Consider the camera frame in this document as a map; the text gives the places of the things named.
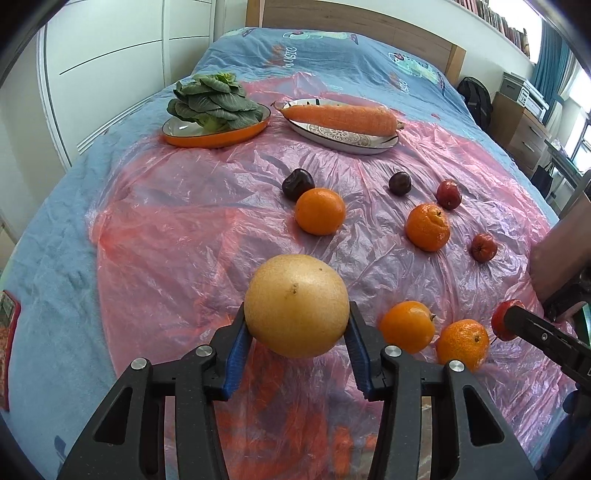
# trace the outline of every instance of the teal curtain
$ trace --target teal curtain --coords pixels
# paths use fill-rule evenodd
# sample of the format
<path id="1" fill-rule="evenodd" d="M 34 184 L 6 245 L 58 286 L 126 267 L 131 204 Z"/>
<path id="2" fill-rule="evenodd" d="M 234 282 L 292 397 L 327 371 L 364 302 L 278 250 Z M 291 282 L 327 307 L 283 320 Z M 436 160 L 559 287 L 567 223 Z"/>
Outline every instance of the teal curtain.
<path id="1" fill-rule="evenodd" d="M 550 119 L 558 100 L 558 89 L 566 73 L 569 55 L 569 46 L 560 34 L 548 22 L 544 21 L 540 59 L 531 76 L 531 83 L 544 95 L 544 99 L 550 106 L 544 117 L 544 123 Z"/>

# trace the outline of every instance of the orange plate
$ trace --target orange plate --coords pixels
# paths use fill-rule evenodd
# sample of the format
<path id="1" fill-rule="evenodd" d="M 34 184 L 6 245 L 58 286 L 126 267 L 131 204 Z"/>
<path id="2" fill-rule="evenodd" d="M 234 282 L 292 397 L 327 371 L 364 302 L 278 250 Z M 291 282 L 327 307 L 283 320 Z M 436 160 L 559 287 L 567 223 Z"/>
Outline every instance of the orange plate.
<path id="1" fill-rule="evenodd" d="M 175 147 L 184 148 L 222 148 L 235 145 L 261 133 L 271 119 L 271 111 L 265 105 L 262 121 L 240 130 L 230 130 L 220 134 L 203 134 L 203 128 L 194 122 L 185 122 L 175 116 L 162 126 L 164 139 Z"/>

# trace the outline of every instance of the black backpack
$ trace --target black backpack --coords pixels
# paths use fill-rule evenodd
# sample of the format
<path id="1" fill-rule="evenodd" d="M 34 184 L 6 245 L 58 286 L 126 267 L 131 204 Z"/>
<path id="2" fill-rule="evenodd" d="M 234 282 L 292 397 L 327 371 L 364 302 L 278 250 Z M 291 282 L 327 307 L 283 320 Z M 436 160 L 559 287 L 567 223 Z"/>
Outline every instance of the black backpack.
<path id="1" fill-rule="evenodd" d="M 485 132 L 491 124 L 491 96 L 486 87 L 473 77 L 466 77 L 457 87 L 476 124 Z"/>

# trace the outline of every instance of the metal screw head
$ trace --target metal screw head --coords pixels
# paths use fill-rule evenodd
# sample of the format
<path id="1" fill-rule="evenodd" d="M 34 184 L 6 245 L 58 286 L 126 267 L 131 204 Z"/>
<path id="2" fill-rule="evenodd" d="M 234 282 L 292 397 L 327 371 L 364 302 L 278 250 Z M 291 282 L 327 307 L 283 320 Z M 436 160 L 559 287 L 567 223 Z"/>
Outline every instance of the metal screw head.
<path id="1" fill-rule="evenodd" d="M 463 372 L 466 367 L 464 367 L 464 364 L 459 360 L 452 360 L 449 362 L 449 368 L 451 368 L 454 372 Z"/>
<path id="2" fill-rule="evenodd" d="M 402 350 L 395 345 L 388 345 L 384 351 L 388 356 L 400 356 L 402 355 Z"/>
<path id="3" fill-rule="evenodd" d="M 145 358 L 136 358 L 131 362 L 131 368 L 134 370 L 142 370 L 146 365 L 148 365 L 148 361 Z"/>
<path id="4" fill-rule="evenodd" d="M 195 353 L 197 356 L 209 356 L 213 353 L 213 348 L 211 348 L 209 345 L 200 345 L 195 350 Z"/>

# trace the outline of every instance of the desk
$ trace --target desk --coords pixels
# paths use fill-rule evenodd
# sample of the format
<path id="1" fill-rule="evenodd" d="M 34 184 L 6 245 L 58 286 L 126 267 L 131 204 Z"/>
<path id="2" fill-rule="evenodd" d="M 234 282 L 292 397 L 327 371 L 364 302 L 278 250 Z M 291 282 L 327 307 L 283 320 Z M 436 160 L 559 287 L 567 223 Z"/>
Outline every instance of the desk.
<path id="1" fill-rule="evenodd" d="M 548 146 L 548 153 L 550 154 L 552 165 L 556 167 L 556 170 L 558 170 L 564 179 L 570 183 L 572 188 L 576 190 L 581 183 L 581 180 L 583 180 L 581 172 L 574 166 L 564 152 L 556 150 L 547 140 L 545 140 L 545 143 Z"/>
<path id="2" fill-rule="evenodd" d="M 585 175 L 581 175 L 581 172 L 574 166 L 564 152 L 556 150 L 548 141 L 546 141 L 546 145 L 548 145 L 548 153 L 550 153 L 552 165 L 556 167 L 564 179 L 574 188 L 570 200 L 560 212 L 559 217 L 562 219 L 581 194 L 586 193 L 587 197 L 591 197 L 591 170 L 585 172 Z"/>

